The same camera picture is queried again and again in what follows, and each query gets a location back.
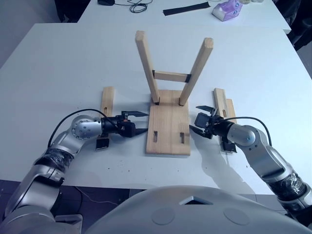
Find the computer mouse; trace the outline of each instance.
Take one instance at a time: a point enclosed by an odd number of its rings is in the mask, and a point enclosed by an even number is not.
[[[97,0],[98,4],[104,6],[112,6],[115,4],[115,0]]]

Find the black tape wrap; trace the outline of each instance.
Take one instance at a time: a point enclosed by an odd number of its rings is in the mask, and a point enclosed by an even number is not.
[[[39,164],[53,167],[65,173],[73,159],[74,156],[66,151],[56,148],[48,148],[44,155],[35,163],[35,165]]]
[[[277,197],[283,201],[297,199],[307,190],[306,184],[295,171],[293,171],[283,180],[274,183],[268,183],[268,186],[277,195]]]

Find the black cable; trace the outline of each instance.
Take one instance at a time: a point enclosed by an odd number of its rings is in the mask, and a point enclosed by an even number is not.
[[[132,12],[132,13],[141,13],[141,12],[147,10],[148,4],[152,3],[153,0],[150,0],[147,3],[141,3],[142,1],[143,0],[139,0],[137,2],[133,2],[133,0],[127,0],[127,2],[129,4],[118,4],[118,3],[115,3],[115,5],[118,5],[118,6],[129,6],[130,12]]]
[[[83,112],[83,111],[95,111],[95,112],[100,113],[101,115],[104,116],[105,119],[107,119],[107,121],[109,121],[113,126],[115,126],[115,127],[118,129],[117,125],[115,125],[104,113],[102,113],[102,112],[99,111],[99,110],[96,110],[96,109],[83,109],[83,110],[75,111],[75,112],[72,112],[71,114],[69,114],[68,116],[64,117],[64,118],[58,123],[58,125],[57,125],[56,128],[54,129],[52,135],[50,136],[50,139],[49,139],[49,142],[48,142],[48,148],[50,148],[52,139],[53,139],[55,133],[57,132],[57,130],[59,129],[60,125],[61,125],[67,118],[69,118],[70,116],[73,116],[74,114],[77,114],[77,113]]]
[[[78,209],[77,209],[77,211],[76,211],[76,214],[79,214],[80,209],[81,209],[81,207],[82,207],[83,194],[82,194],[82,192],[81,192],[79,189],[77,189],[75,186],[74,186],[74,188],[80,193],[80,204],[79,204],[79,207],[78,207]]]
[[[258,122],[260,122],[262,124],[262,126],[264,127],[265,131],[267,132],[269,145],[272,146],[271,135],[269,133],[269,130],[268,130],[267,126],[265,126],[264,122],[262,122],[258,118],[254,118],[254,117],[232,117],[232,118],[226,118],[223,121],[231,120],[231,119],[240,119],[240,118],[254,119],[254,120],[257,120]]]

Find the cable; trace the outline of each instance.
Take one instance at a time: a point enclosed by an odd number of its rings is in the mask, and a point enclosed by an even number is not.
[[[78,192],[80,193],[80,204],[79,204],[79,207],[78,207],[78,209],[77,209],[77,211],[76,211],[76,214],[79,214],[80,209],[81,209],[81,207],[82,207],[83,194],[82,194],[82,192],[81,192],[79,189],[77,189],[77,190],[78,190]]]
[[[53,139],[55,133],[57,132],[57,130],[59,129],[60,125],[61,125],[67,118],[69,118],[70,116],[73,116],[74,114],[77,114],[77,113],[83,112],[83,111],[95,111],[95,112],[100,113],[101,115],[104,116],[105,119],[107,119],[107,121],[109,121],[113,126],[115,126],[115,127],[118,129],[117,125],[115,125],[104,113],[102,113],[102,112],[99,111],[99,110],[96,110],[96,109],[83,109],[83,110],[75,111],[75,112],[72,112],[71,114],[69,114],[68,116],[64,117],[64,118],[58,123],[58,125],[56,126],[56,128],[55,128],[54,131],[52,132],[52,135],[50,136],[50,139],[49,139],[49,142],[48,142],[48,148],[51,147],[52,139]]]
[[[75,188],[80,191],[82,194],[84,194],[90,201],[95,202],[95,203],[110,203],[113,204],[115,206],[118,206],[117,203],[111,202],[111,201],[95,201],[93,199],[91,199],[85,192],[83,192],[81,189],[79,189],[78,187],[75,186]]]
[[[150,0],[147,3],[141,3],[142,1],[143,0],[139,0],[137,2],[133,2],[133,0],[127,0],[127,2],[129,4],[118,4],[118,3],[115,3],[115,5],[118,5],[118,6],[129,6],[130,12],[132,12],[132,13],[141,13],[141,12],[147,10],[147,5],[152,3],[153,0]]]
[[[232,117],[232,118],[226,118],[226,119],[224,119],[223,121],[231,120],[231,119],[240,119],[240,118],[254,119],[254,120],[257,120],[258,122],[260,122],[260,123],[262,124],[262,126],[264,127],[265,131],[267,132],[268,140],[269,140],[269,145],[272,146],[271,135],[270,135],[270,133],[269,133],[269,130],[268,130],[267,126],[265,126],[264,122],[262,122],[262,121],[259,120],[258,118],[254,118],[254,117]]]

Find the mortise slot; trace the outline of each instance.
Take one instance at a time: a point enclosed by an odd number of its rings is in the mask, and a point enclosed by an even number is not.
[[[154,131],[154,140],[153,142],[157,142],[158,131]]]
[[[184,144],[184,133],[180,133],[181,143]]]

